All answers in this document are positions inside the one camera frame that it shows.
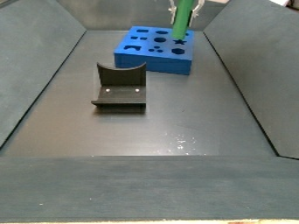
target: black plastic piece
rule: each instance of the black plastic piece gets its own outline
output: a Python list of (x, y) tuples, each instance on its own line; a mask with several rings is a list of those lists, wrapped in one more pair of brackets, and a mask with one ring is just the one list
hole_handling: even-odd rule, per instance
[(97, 64), (100, 90), (96, 106), (145, 105), (145, 63), (132, 68), (108, 68)]

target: circular hole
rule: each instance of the circular hole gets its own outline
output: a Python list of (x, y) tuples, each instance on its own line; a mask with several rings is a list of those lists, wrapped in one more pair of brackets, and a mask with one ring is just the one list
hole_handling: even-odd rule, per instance
[(163, 43), (165, 41), (165, 38), (155, 38), (153, 41), (157, 43)]
[(181, 48), (173, 48), (172, 53), (175, 54), (184, 54), (184, 50)]
[(156, 31), (157, 34), (167, 34), (168, 31)]

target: bin floor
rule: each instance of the bin floor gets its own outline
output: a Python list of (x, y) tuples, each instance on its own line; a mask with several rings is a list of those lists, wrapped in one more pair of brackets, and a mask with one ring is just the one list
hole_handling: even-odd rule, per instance
[(147, 72), (144, 114), (101, 113), (96, 63), (112, 67), (124, 31), (88, 31), (0, 155), (255, 156), (271, 146), (201, 32), (191, 75)]

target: star-shaped hole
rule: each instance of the star-shaped hole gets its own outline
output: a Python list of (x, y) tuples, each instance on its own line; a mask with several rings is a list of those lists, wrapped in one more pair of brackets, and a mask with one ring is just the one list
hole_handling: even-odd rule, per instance
[(181, 39), (177, 39), (177, 40), (173, 41), (173, 43), (175, 43), (176, 45), (184, 45), (185, 42), (187, 42), (187, 41), (183, 41)]

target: foam block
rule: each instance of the foam block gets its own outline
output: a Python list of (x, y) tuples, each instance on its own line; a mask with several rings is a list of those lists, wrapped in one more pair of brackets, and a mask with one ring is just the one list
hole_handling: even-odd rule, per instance
[(137, 67), (145, 70), (189, 74), (192, 67), (193, 31), (187, 31), (184, 40), (173, 39), (172, 29), (133, 26), (115, 50), (116, 67)]

